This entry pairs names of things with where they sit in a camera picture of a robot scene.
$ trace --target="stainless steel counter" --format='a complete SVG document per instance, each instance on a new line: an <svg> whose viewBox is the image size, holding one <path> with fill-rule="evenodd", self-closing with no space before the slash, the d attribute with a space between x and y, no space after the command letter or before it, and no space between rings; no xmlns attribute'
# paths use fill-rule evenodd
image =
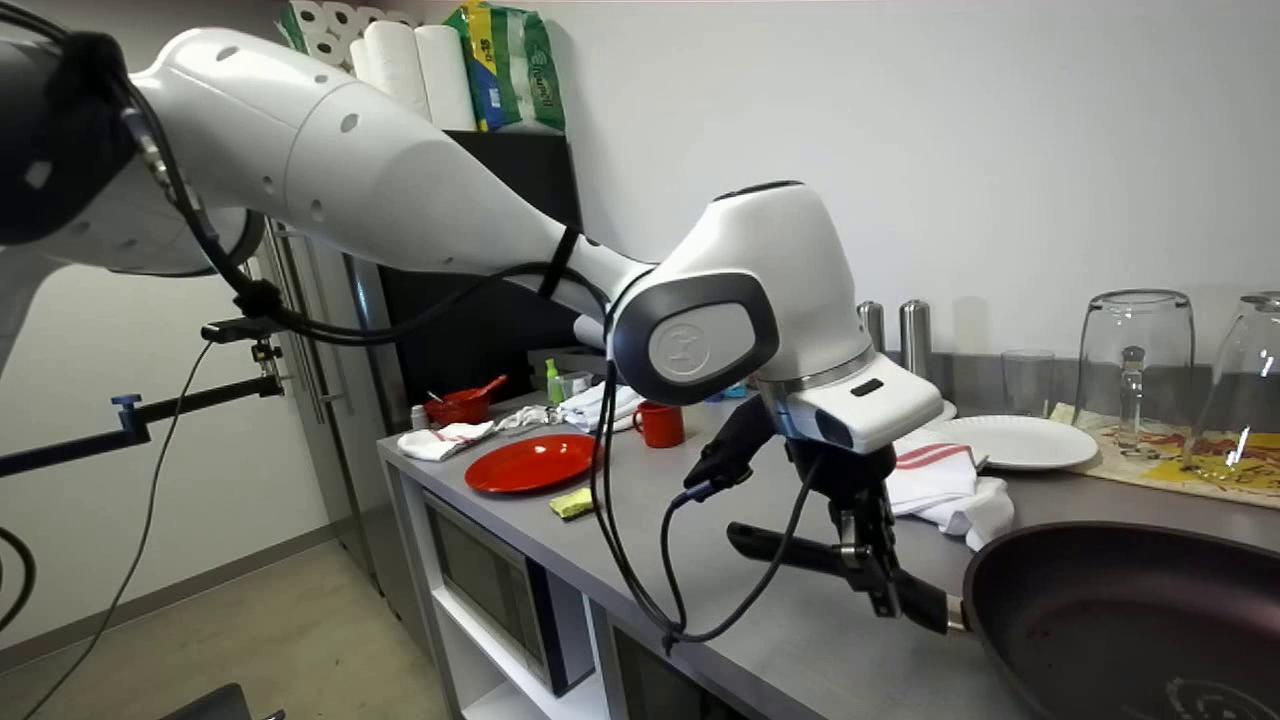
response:
<svg viewBox="0 0 1280 720"><path fill-rule="evenodd" d="M631 430L614 434L614 524L650 591L663 589L655 556L661 512L712 427L717 410L690 408L690 434L680 446L650 450ZM499 441L447 465L418 465L382 441L382 457L423 490L447 500L546 572L575 584L629 632L655 635L625 591L592 516L563 524L546 512L546 497L486 500L462 484L462 469L496 445ZM746 484L680 512L671 548L690 608L690 632L712 626L730 612L764 572L764 562L740 561L727 548L727 521L785 526L796 486L798 478L781 445L769 445ZM1244 502L1143 490L1081 476L1013 476L1013 497L1023 524L1140 521L1280 548L1280 512ZM833 539L823 497L807 500L798 536ZM931 524L917 521L899 521L895 536L904 568L960 591L971 561L965 542L945 539ZM911 620L874 620L868 598L844 579L790 568L773 579L761 604L727 635L712 645L680 645L671 659L712 690L730 695L740 706L761 717L1023 717L974 641L931 635Z"/></svg>

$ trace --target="white plate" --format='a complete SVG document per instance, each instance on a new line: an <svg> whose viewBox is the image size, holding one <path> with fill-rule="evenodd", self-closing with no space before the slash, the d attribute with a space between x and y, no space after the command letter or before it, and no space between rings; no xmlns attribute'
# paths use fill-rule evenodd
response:
<svg viewBox="0 0 1280 720"><path fill-rule="evenodd" d="M931 424L927 430L948 445L969 445L989 469L1051 473L1096 457L1088 430L1039 416L960 416L951 424Z"/></svg>

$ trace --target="white wall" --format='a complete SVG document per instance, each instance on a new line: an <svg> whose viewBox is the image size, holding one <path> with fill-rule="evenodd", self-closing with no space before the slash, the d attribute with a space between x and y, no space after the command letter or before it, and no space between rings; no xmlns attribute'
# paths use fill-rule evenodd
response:
<svg viewBox="0 0 1280 720"><path fill-rule="evenodd" d="M41 0L41 12L106 26L132 66L188 23L272 30L263 0ZM163 399L196 361L204 318L236 314L219 281L123 281L93 269L54 270L0 374L0 457L32 445L111 430L106 399ZM246 349L216 349L196 386L246 378ZM156 445L0 478L0 524L41 556L28 612L0 646L93 615L116 591L145 521ZM283 399L241 399L188 416L166 450L159 516L132 596L323 526L323 500L299 424Z"/></svg>
<svg viewBox="0 0 1280 720"><path fill-rule="evenodd" d="M823 190L863 300L948 350L1074 350L1166 285L1208 356L1280 285L1273 0L542 0L589 233L663 254L725 188Z"/></svg>

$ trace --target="wine glass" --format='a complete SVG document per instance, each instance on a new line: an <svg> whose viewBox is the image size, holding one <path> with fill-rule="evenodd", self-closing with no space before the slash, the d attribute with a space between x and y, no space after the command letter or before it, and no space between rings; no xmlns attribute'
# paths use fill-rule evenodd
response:
<svg viewBox="0 0 1280 720"><path fill-rule="evenodd" d="M1188 469L1216 484L1280 486L1280 290L1240 295L1212 361Z"/></svg>
<svg viewBox="0 0 1280 720"><path fill-rule="evenodd" d="M1088 300L1070 424L1102 424L1129 458L1161 457L1161 427L1188 427L1196 371L1191 300L1172 288L1120 288Z"/></svg>

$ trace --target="red plate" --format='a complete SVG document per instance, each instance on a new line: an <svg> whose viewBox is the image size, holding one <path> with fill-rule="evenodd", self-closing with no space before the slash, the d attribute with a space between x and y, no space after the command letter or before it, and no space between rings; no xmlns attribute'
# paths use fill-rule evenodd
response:
<svg viewBox="0 0 1280 720"><path fill-rule="evenodd" d="M468 484L485 497L524 497L578 478L592 458L592 434L533 434L479 457Z"/></svg>

